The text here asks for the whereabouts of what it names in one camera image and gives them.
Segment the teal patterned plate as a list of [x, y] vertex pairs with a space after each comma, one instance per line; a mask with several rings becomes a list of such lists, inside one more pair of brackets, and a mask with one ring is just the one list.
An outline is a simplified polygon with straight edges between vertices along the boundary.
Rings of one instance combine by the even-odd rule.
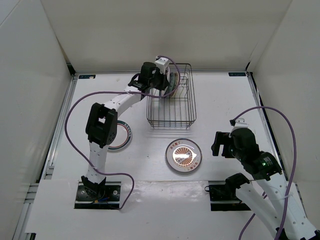
[[167, 93], [171, 96], [173, 94], [173, 90], [176, 87], [176, 73], [171, 72], [169, 75], [169, 87], [167, 89]]

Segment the cream floral plate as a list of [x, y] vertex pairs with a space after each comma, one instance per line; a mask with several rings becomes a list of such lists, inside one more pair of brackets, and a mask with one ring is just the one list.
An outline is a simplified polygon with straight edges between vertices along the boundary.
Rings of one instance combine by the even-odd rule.
[[180, 77], [179, 77], [179, 74], [177, 72], [174, 73], [174, 92], [172, 94], [172, 97], [175, 97], [176, 96], [176, 93], [177, 93], [177, 89], [178, 89], [178, 85], [179, 85], [179, 81], [180, 81]]

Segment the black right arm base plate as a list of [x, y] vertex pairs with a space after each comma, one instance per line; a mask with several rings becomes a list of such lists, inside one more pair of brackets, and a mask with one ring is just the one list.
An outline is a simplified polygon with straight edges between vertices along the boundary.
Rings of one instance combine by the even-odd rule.
[[204, 187], [209, 193], [210, 210], [212, 212], [239, 212], [250, 211], [251, 209], [235, 196], [235, 193], [228, 193], [226, 184], [223, 182], [209, 181]]

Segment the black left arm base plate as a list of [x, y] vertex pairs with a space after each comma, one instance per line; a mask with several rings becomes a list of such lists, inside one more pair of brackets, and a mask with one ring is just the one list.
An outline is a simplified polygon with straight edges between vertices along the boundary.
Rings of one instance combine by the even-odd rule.
[[120, 182], [107, 182], [97, 196], [88, 194], [86, 187], [80, 182], [77, 186], [74, 209], [115, 210], [120, 207], [120, 196]]

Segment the white green rimmed plate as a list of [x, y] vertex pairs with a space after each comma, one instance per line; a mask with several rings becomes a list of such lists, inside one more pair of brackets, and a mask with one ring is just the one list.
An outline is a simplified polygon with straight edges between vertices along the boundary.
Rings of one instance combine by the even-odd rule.
[[131, 143], [132, 137], [131, 127], [126, 122], [118, 120], [116, 137], [109, 145], [108, 150], [111, 152], [124, 150]]

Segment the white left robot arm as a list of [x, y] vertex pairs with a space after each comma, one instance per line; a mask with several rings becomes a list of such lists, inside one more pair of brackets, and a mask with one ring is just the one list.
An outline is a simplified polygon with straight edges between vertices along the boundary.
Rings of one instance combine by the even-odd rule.
[[118, 117], [132, 105], [140, 102], [151, 89], [165, 91], [169, 86], [169, 59], [159, 57], [155, 62], [144, 62], [140, 73], [134, 76], [124, 89], [110, 101], [94, 103], [90, 109], [85, 133], [89, 141], [89, 167], [81, 181], [86, 193], [93, 200], [105, 197], [106, 158], [109, 146], [115, 140]]

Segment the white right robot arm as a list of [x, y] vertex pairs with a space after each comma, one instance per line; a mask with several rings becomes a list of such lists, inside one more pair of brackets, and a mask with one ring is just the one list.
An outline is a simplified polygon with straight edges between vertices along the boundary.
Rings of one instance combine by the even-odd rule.
[[237, 159], [244, 170], [263, 189], [265, 201], [242, 173], [225, 180], [223, 193], [230, 200], [239, 199], [263, 222], [270, 235], [280, 240], [318, 240], [320, 232], [307, 219], [294, 197], [286, 193], [289, 183], [276, 158], [261, 151], [253, 132], [246, 127], [233, 128], [232, 132], [218, 131], [211, 146], [213, 156]]

